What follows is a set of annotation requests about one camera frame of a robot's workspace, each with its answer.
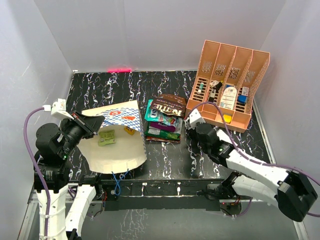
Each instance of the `red glowing strip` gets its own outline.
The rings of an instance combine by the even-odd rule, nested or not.
[[[131,68],[109,68],[108,73],[131,73]]]

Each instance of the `gray floor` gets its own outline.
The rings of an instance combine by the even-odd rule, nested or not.
[[[88,212],[95,212],[98,207]],[[93,220],[85,219],[81,236],[83,240],[298,239],[294,223],[264,202],[254,202],[247,214],[234,220],[220,214],[201,209],[105,211]],[[36,214],[28,240],[38,239],[38,236]]]

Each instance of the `white tote bag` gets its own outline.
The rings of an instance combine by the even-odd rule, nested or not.
[[[114,130],[115,143],[98,146],[99,135],[82,139],[78,148],[85,156],[91,171],[102,174],[124,173],[147,160],[144,129],[138,102],[127,101],[82,111],[86,116],[105,117],[100,131]],[[129,127],[136,132],[127,133]]]

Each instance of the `blue object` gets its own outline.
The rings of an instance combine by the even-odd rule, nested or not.
[[[241,104],[245,104],[247,102],[248,97],[245,95],[238,96],[238,102]]]
[[[112,175],[113,175],[114,180],[116,182],[116,185],[115,185],[115,188],[114,188],[114,194],[116,196],[119,196],[121,194],[121,187],[120,187],[119,183],[120,183],[121,180],[123,180],[126,177],[128,172],[129,172],[129,169],[128,169],[128,171],[126,171],[125,174],[121,173],[120,177],[119,177],[119,180],[117,180],[116,175],[114,174],[114,172],[112,172]]]

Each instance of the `yellow object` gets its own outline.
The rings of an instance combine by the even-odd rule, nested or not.
[[[130,135],[133,135],[136,132],[136,130],[134,130],[134,129],[130,128],[130,127],[127,127],[127,126],[124,128],[124,130]]]
[[[232,116],[227,115],[227,114],[223,114],[223,119],[225,120],[225,122],[226,122],[227,124],[229,124],[229,123],[231,123]]]

